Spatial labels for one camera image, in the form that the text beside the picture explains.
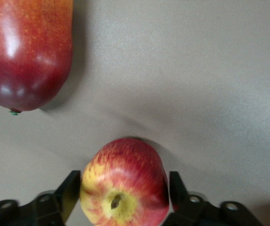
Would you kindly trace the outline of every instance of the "red apple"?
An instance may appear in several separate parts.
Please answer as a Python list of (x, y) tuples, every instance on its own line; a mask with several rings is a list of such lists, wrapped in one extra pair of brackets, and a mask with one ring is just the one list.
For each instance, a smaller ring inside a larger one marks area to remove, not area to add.
[(96, 226), (158, 226), (169, 209), (160, 156), (141, 140), (110, 142), (83, 172), (80, 203)]
[(0, 105), (19, 113), (49, 102), (72, 63), (73, 0), (0, 0)]

